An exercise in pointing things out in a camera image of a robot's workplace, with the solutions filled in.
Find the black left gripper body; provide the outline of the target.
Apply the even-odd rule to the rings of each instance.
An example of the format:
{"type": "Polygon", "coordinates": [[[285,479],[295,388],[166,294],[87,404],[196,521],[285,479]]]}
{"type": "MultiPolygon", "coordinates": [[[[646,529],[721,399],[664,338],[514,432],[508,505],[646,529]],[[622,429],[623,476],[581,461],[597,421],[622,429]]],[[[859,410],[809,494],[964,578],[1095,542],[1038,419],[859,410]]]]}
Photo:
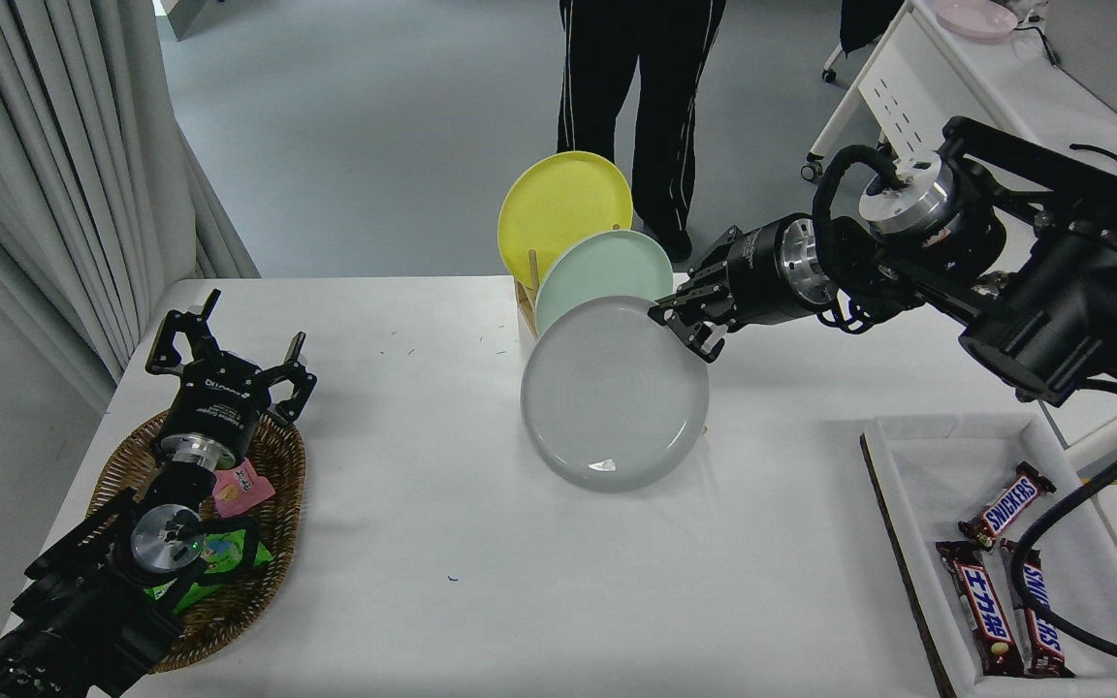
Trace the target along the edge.
{"type": "Polygon", "coordinates": [[[187,364],[180,375],[180,392],[157,433],[157,444],[168,452],[173,449],[170,442],[192,436],[220,444],[233,457],[247,455],[252,433],[271,405],[260,372],[259,366],[239,357],[187,364]]]}

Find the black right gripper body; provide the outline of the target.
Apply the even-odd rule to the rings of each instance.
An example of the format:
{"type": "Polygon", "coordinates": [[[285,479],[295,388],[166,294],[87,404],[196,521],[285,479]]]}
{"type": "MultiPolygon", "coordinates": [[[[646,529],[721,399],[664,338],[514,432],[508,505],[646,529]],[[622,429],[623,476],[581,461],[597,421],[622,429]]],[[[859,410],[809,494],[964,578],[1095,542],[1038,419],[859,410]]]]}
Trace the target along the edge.
{"type": "Polygon", "coordinates": [[[798,318],[795,299],[779,265],[779,243],[794,218],[779,218],[748,231],[731,226],[718,238],[723,278],[714,302],[724,326],[773,326],[798,318]]]}

